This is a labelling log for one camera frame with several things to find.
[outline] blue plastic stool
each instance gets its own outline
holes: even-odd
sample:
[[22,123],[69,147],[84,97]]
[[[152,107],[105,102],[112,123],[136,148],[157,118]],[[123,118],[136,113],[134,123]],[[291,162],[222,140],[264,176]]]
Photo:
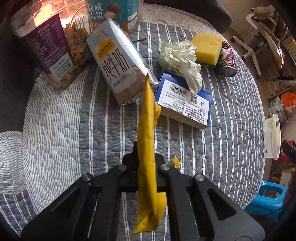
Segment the blue plastic stool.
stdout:
[[[263,192],[265,190],[278,192],[280,196],[265,197],[263,196]],[[248,206],[245,207],[244,210],[252,213],[263,214],[263,215],[272,213],[284,205],[283,199],[285,197],[286,190],[287,188],[282,185],[261,181],[261,187],[259,189],[259,193],[253,199],[253,201]],[[269,216],[278,221],[279,213],[280,213],[280,210],[275,213],[272,213]]]

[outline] screw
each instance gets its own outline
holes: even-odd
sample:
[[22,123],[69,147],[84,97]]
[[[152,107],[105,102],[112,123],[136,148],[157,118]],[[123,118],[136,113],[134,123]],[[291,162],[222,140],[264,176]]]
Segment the screw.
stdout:
[[126,165],[124,165],[124,164],[119,165],[118,170],[125,171],[126,170]]
[[89,173],[86,173],[82,176],[82,180],[86,182],[89,181],[91,178],[92,178],[92,175]]
[[160,168],[162,169],[162,170],[169,170],[169,168],[170,168],[170,165],[168,165],[168,164],[161,164],[160,165]]
[[197,174],[197,175],[195,176],[195,179],[196,179],[197,181],[202,182],[202,181],[205,179],[205,176],[202,175],[202,174]]

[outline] red soda can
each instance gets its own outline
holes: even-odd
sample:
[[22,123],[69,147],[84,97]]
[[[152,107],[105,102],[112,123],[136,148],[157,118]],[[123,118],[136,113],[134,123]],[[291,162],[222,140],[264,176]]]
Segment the red soda can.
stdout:
[[233,77],[237,74],[237,66],[235,64],[232,49],[229,43],[223,40],[222,48],[215,68],[219,75],[225,77]]

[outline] human hand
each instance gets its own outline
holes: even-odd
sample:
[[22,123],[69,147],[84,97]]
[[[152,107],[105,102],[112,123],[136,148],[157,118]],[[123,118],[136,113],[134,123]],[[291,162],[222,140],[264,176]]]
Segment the human hand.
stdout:
[[287,189],[287,191],[286,191],[286,193],[285,193],[285,197],[284,197],[284,200],[283,200],[283,203],[284,204],[286,204],[288,201],[289,201],[289,199],[291,198],[291,196],[292,196],[292,194],[293,194],[293,192],[295,192],[295,190],[296,190],[296,182],[292,182],[292,179],[293,179],[293,175],[296,173],[296,169],[295,168],[293,168],[293,169],[291,169],[291,174],[292,174],[292,177],[291,177],[291,180],[288,182],[288,189]]

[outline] sponge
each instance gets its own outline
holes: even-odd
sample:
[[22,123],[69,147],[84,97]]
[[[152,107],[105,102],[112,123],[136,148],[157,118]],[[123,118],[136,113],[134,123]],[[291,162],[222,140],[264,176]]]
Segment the sponge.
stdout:
[[212,34],[196,34],[192,39],[196,46],[196,61],[216,65],[222,47],[222,38]]

